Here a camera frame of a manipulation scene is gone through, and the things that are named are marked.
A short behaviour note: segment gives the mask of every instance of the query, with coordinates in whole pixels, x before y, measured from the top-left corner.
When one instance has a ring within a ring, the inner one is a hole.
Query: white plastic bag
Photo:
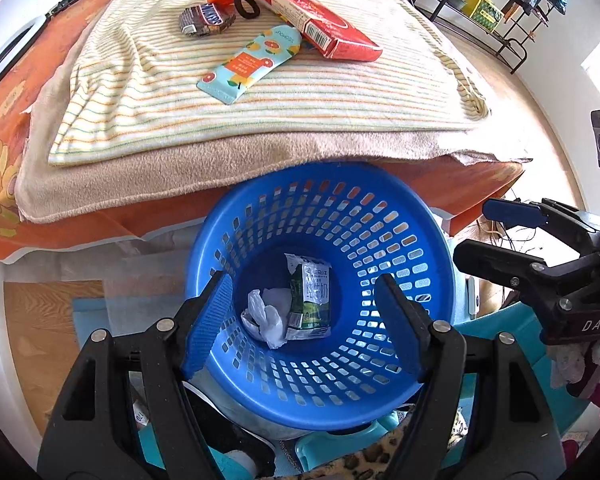
[[[275,350],[286,343],[286,324],[291,309],[291,290],[266,288],[247,295],[247,310],[240,314],[245,330],[258,341],[264,341]]]

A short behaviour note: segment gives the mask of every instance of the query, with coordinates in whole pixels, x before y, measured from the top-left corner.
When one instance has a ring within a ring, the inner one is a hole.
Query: blue gripper pad
[[[223,273],[216,283],[205,304],[198,314],[193,327],[187,334],[184,360],[180,366],[182,373],[189,380],[197,371],[202,370],[211,347],[220,332],[220,325],[226,319],[227,312],[232,307],[234,285],[231,277]],[[199,300],[206,296],[206,289]]]

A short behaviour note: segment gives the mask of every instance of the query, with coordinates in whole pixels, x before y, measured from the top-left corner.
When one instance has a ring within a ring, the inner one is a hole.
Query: red box
[[[347,20],[313,0],[264,0],[328,59],[375,61],[382,48]]]

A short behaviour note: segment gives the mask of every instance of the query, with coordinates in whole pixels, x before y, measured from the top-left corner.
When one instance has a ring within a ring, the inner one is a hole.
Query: candy wrapper
[[[216,4],[203,4],[187,7],[180,13],[180,30],[187,36],[202,38],[220,34],[235,21],[235,14],[229,14]]]
[[[306,256],[287,253],[285,256],[291,274],[291,311],[286,339],[316,339],[331,335],[331,265]]]

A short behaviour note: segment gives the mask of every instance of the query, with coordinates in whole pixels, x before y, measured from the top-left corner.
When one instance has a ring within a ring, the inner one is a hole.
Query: orange blanket
[[[52,18],[35,44],[0,81],[0,260],[13,262],[35,249],[66,250],[145,234],[208,214],[226,188],[104,209],[50,224],[21,221],[13,191],[29,134],[29,114],[42,85],[64,61],[86,25],[110,0],[80,0]],[[479,215],[480,204],[499,196],[522,174],[516,162],[462,166],[448,156],[391,164],[431,207],[454,217],[457,231]]]

